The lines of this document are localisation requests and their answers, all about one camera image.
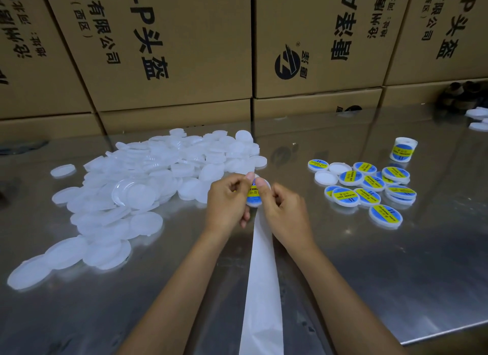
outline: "table surface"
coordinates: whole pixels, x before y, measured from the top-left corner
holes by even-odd
[[[360,297],[404,344],[488,320],[488,135],[467,119],[417,105],[316,114],[253,124],[268,166],[259,175],[305,197],[315,239]],[[247,124],[187,128],[234,134]],[[177,196],[155,211],[163,231],[131,240],[128,262],[100,273],[79,263],[18,292],[6,284],[21,261],[77,235],[71,213],[51,202],[79,186],[82,165],[111,142],[146,140],[151,133],[75,138],[0,158],[0,353],[108,354],[114,352],[196,241],[204,207]],[[403,224],[385,230],[366,210],[345,209],[324,197],[307,161],[357,161],[383,168],[395,137],[418,140],[411,187],[418,197],[402,210]],[[73,163],[62,180],[49,171]],[[188,354],[238,354],[252,246],[252,223],[236,232],[217,261],[190,334]],[[281,290],[285,354],[330,354],[326,326],[302,274],[274,241]]]

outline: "pile of plastic lids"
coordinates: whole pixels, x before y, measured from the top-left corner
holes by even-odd
[[[225,172],[246,174],[267,164],[259,156],[259,145],[245,130],[235,137],[224,130],[201,137],[173,129],[168,136],[115,146],[116,151],[84,165],[87,173],[81,187],[72,186],[52,196],[55,204],[65,204],[73,213],[70,220],[79,235],[22,262],[7,280],[10,287],[25,289],[52,270],[79,261],[104,271],[120,266],[131,254],[129,240],[162,229],[162,217],[152,210],[176,193],[182,200],[206,204],[210,185]],[[51,175],[62,178],[74,172],[76,168],[69,164],[53,169]]]
[[[481,121],[480,123],[471,123],[469,128],[475,131],[488,131],[488,108],[477,107],[466,111],[466,116],[473,120]]]
[[[398,205],[397,208],[411,206],[417,197],[417,193],[406,186],[410,173],[400,167],[390,166],[378,171],[367,162],[356,162],[351,167],[343,162],[328,164],[315,159],[308,161],[308,168],[315,173],[315,182],[326,186],[325,197],[349,209],[343,213],[354,213],[356,206],[368,208],[371,219],[385,228],[399,227],[403,217],[393,207],[381,204],[380,192]]]

